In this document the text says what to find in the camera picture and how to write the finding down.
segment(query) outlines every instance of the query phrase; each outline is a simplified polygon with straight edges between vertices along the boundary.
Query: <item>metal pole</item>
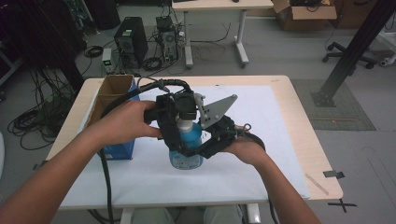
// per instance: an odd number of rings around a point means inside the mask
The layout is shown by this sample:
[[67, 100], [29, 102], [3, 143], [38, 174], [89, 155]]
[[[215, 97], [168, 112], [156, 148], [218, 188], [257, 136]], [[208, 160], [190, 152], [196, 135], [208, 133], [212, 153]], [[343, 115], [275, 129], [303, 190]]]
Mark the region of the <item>metal pole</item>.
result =
[[334, 106], [332, 98], [338, 88], [340, 88], [347, 76], [353, 71], [361, 55], [363, 55], [364, 51], [375, 40], [395, 10], [395, 0], [377, 0], [372, 11], [349, 43], [343, 56], [319, 92], [311, 93], [316, 106]]

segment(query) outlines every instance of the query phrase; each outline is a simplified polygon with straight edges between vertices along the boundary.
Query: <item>plastic bottle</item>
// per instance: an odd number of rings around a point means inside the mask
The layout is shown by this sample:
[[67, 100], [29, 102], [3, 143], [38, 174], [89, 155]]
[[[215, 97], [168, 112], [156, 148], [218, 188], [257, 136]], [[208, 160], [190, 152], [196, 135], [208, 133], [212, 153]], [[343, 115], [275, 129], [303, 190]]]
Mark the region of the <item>plastic bottle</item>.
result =
[[[177, 123], [180, 131], [181, 140], [187, 144], [188, 148], [196, 148], [202, 144], [202, 128], [192, 120], [180, 120]], [[176, 150], [169, 151], [169, 159], [171, 164], [179, 170], [192, 170], [198, 168], [204, 162], [204, 158], [200, 155], [185, 157]]]

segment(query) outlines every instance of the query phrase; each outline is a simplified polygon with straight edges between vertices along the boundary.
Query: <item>desk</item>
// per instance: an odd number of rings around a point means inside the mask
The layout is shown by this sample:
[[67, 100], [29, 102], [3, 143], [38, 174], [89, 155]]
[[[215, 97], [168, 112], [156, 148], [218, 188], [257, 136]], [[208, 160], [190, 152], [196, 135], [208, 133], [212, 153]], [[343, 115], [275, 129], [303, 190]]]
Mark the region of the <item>desk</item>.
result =
[[[223, 84], [227, 86], [270, 86], [279, 107], [281, 117], [284, 120], [290, 141], [294, 147], [295, 154], [303, 170], [306, 185], [310, 191], [310, 200], [330, 200], [342, 198], [343, 191], [335, 177], [326, 178], [324, 171], [330, 171], [330, 166], [326, 155], [315, 135], [314, 130], [304, 112], [304, 109], [292, 87], [290, 80], [284, 76], [243, 76], [243, 77], [178, 77], [191, 84], [191, 86], [207, 86]], [[57, 152], [62, 150], [78, 133], [78, 127], [88, 110], [95, 91], [100, 87], [103, 79], [92, 78], [85, 81], [78, 98], [76, 99], [65, 123], [62, 127], [47, 159], [52, 158]], [[102, 170], [97, 171], [98, 175], [103, 175]], [[120, 204], [118, 207], [134, 206], [133, 203]], [[86, 206], [69, 206], [64, 208], [88, 208]], [[92, 205], [92, 208], [106, 207], [106, 203], [101, 206]]]
[[245, 52], [245, 48], [242, 44], [242, 34], [244, 32], [245, 27], [245, 18], [247, 15], [247, 9], [258, 9], [258, 8], [269, 8], [272, 7], [273, 3], [270, 0], [240, 0], [238, 3], [233, 2], [232, 0], [197, 0], [197, 1], [188, 1], [188, 2], [178, 2], [172, 3], [172, 8], [175, 11], [183, 11], [184, 12], [184, 29], [185, 29], [185, 55], [186, 55], [186, 66], [191, 68], [193, 66], [192, 55], [191, 55], [191, 41], [190, 41], [190, 32], [189, 32], [189, 18], [191, 13], [197, 13], [199, 11], [204, 11], [205, 13], [201, 13], [198, 16], [201, 16], [203, 19], [208, 20], [208, 16], [216, 16], [213, 21], [219, 22], [219, 18], [227, 18], [227, 11], [239, 11], [239, 29], [238, 36], [235, 37], [235, 44], [238, 49], [239, 56], [241, 58], [242, 66], [248, 64], [248, 56]]

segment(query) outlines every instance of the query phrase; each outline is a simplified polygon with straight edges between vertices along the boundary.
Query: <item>person's left hand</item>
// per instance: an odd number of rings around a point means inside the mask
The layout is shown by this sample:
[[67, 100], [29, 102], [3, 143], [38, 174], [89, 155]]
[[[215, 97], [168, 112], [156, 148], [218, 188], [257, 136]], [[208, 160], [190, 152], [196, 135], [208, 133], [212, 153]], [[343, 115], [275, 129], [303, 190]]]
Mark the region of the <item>person's left hand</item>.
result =
[[155, 106], [152, 101], [128, 101], [94, 123], [89, 129], [98, 133], [103, 146], [126, 143], [137, 137], [161, 137], [158, 128], [145, 123], [145, 110]]

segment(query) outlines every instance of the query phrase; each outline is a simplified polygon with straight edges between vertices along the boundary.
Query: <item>black tape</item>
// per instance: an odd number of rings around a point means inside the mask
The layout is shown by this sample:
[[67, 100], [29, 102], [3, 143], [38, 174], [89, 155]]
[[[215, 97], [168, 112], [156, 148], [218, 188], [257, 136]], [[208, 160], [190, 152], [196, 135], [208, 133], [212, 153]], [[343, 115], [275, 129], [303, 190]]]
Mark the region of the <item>black tape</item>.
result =
[[336, 171], [325, 171], [323, 172], [324, 176], [326, 177], [337, 177], [337, 179], [341, 179], [346, 177], [343, 172], [336, 172]]
[[342, 206], [345, 213], [347, 212], [346, 207], [348, 207], [348, 206], [349, 207], [357, 207], [357, 205], [354, 204], [354, 203], [344, 203], [343, 199], [340, 199], [340, 203], [327, 203], [327, 204], [328, 205], [335, 205], [335, 206]]
[[33, 167], [33, 170], [40, 169], [46, 163], [47, 163], [47, 161], [42, 161], [41, 164], [35, 164], [35, 166]]

